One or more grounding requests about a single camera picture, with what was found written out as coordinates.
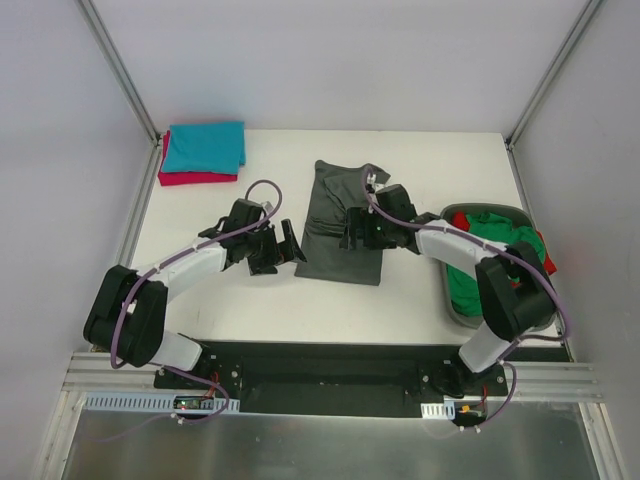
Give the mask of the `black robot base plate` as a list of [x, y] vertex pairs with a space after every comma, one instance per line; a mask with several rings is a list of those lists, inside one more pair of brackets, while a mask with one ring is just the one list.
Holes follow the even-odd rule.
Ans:
[[244, 413], [417, 418], [452, 399], [481, 407], [511, 396], [504, 368], [467, 372], [446, 345], [201, 341], [188, 377], [158, 360], [160, 389], [196, 390], [212, 380]]

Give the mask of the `grey t-shirt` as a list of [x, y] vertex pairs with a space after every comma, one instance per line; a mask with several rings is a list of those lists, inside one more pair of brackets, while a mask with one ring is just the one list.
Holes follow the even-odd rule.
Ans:
[[347, 210], [368, 206], [362, 187], [363, 171], [368, 167], [315, 162], [301, 245], [306, 261], [297, 265], [297, 277], [367, 286], [380, 284], [383, 259], [380, 251], [350, 251], [340, 247]]

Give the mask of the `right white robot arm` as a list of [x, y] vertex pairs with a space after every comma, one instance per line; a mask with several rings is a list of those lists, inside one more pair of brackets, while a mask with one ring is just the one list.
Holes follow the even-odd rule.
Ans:
[[450, 369], [452, 387], [473, 394], [484, 385], [485, 370], [557, 310], [557, 295], [535, 249], [524, 241], [509, 245], [483, 239], [430, 213], [418, 215], [400, 185], [378, 191], [367, 186], [365, 199], [368, 206], [346, 210], [342, 249], [404, 248], [475, 280], [483, 321]]

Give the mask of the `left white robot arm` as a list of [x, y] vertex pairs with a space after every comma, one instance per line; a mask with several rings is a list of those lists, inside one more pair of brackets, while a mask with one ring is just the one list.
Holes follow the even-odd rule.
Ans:
[[171, 367], [188, 388], [204, 387], [212, 369], [205, 347], [166, 329], [167, 306], [201, 280], [243, 261], [252, 276], [304, 262], [291, 222], [284, 219], [281, 227], [278, 240], [266, 207], [238, 199], [228, 215], [183, 250], [140, 269], [110, 268], [85, 322], [84, 339], [108, 351], [114, 368]]

